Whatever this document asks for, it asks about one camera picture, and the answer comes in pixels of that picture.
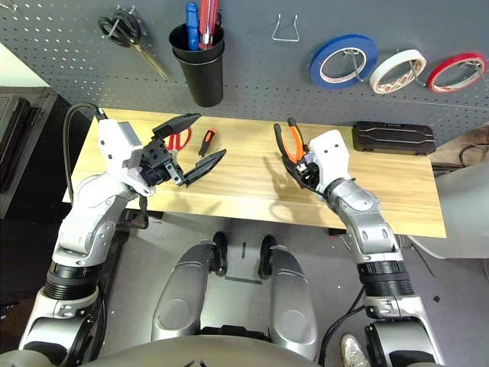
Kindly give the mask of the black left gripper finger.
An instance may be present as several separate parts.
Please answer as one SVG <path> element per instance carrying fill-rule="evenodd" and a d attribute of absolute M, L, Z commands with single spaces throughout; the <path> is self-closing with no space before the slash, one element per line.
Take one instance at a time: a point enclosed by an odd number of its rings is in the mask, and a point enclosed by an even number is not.
<path fill-rule="evenodd" d="M 221 151 L 217 151 L 203 159 L 201 159 L 196 166 L 186 174 L 184 174 L 183 183 L 187 186 L 196 182 L 200 178 L 207 175 L 226 154 L 226 150 L 222 149 Z"/>
<path fill-rule="evenodd" d="M 190 128 L 201 116 L 202 115 L 199 113 L 179 115 L 153 128 L 152 132 L 157 138 L 166 138 L 170 135 L 177 135 Z"/>

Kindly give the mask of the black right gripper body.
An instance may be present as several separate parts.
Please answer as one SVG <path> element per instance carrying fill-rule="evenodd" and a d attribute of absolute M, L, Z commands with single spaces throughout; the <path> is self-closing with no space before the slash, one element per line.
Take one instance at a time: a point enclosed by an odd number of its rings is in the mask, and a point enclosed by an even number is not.
<path fill-rule="evenodd" d="M 296 166 L 296 172 L 299 174 L 299 184 L 301 188 L 306 188 L 313 192 L 317 191 L 319 185 L 319 166 L 314 162 L 307 162 L 302 159 Z"/>

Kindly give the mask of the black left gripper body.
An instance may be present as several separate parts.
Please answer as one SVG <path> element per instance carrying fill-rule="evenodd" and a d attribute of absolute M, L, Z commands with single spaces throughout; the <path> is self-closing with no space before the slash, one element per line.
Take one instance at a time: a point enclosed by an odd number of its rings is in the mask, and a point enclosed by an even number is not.
<path fill-rule="evenodd" d="M 174 156 L 167 150 L 164 141 L 151 140 L 142 151 L 140 175 L 149 187 L 172 181 L 183 184 L 183 171 Z"/>

